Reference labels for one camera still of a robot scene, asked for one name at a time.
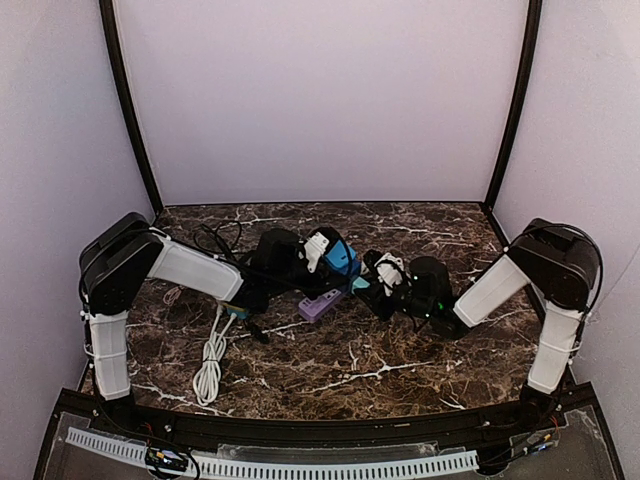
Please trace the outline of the teal small charger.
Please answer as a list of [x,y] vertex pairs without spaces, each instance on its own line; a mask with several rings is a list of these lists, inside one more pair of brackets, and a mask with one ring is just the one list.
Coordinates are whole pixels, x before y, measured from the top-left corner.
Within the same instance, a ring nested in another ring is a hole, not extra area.
[[356,290],[367,289],[369,287],[370,282],[363,277],[358,276],[351,282],[350,291],[352,294],[354,294]]

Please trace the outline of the purple power strip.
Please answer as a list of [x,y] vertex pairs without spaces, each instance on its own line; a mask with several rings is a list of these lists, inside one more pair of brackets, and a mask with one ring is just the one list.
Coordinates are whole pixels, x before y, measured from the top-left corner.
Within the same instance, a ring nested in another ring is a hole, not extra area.
[[338,304],[345,295],[345,292],[339,289],[333,289],[314,300],[304,298],[298,304],[298,313],[309,323],[315,323]]

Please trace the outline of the blue small charger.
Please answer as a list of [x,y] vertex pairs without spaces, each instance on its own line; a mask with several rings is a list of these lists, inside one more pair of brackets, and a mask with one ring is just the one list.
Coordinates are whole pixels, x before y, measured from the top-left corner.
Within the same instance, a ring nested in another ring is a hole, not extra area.
[[352,259],[357,259],[357,253],[351,246],[338,240],[329,252],[324,255],[324,259],[334,272],[346,275],[347,263]]

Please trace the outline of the black power adapter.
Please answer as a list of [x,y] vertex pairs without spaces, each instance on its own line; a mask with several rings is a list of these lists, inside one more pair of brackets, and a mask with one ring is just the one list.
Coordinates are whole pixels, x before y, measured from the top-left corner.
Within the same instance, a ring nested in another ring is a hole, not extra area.
[[268,344],[269,343],[269,336],[267,333],[265,333],[258,325],[256,325],[253,321],[251,320],[246,320],[244,322],[245,324],[245,328],[246,330],[249,332],[249,334],[258,342],[260,342],[261,344]]

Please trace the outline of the teal power strip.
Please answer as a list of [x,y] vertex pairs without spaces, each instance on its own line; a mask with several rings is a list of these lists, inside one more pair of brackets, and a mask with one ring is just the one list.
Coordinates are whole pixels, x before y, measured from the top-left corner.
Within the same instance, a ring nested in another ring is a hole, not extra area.
[[226,312],[229,315],[235,315],[240,320],[246,320],[250,315],[248,310],[234,306],[226,306]]

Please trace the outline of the dark blue cube adapter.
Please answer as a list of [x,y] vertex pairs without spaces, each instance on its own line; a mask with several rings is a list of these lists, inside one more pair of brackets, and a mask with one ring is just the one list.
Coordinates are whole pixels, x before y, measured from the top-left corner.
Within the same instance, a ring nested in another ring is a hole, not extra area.
[[361,272],[361,262],[357,259],[352,259],[347,263],[346,266],[346,275],[349,278],[355,278],[360,275]]

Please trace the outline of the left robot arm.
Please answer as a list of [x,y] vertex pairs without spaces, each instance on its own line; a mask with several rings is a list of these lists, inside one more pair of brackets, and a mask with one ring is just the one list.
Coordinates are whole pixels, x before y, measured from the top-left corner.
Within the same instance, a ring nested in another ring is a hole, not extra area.
[[346,287],[358,269],[355,253],[331,227],[308,237],[270,229],[242,257],[217,231],[203,230],[217,250],[175,240],[131,212],[82,251],[78,293],[94,390],[102,399],[120,400],[131,393],[126,321],[146,281],[195,290],[234,316],[248,316],[265,312],[272,298],[289,291],[315,299]]

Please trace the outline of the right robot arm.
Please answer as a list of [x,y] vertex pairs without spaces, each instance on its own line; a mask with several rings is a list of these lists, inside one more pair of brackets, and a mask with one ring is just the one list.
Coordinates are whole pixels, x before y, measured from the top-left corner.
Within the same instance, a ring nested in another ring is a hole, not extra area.
[[414,330],[430,327],[447,339],[465,336],[524,293],[541,333],[522,392],[544,397],[560,389],[604,280],[604,259],[590,235],[541,218],[533,219],[460,294],[452,289],[448,267],[432,256],[405,263],[371,250],[365,264],[368,274],[354,282],[352,292],[377,318],[403,314]]

